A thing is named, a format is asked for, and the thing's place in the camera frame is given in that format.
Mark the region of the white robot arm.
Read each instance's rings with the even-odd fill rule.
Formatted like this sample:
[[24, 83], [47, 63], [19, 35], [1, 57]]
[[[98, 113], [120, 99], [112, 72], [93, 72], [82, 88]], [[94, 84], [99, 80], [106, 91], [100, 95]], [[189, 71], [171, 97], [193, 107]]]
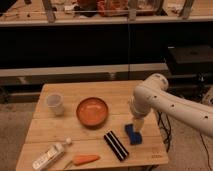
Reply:
[[130, 100], [134, 119], [146, 117], [151, 109], [159, 110], [213, 138], [213, 108], [167, 92], [167, 78], [159, 73], [139, 83]]

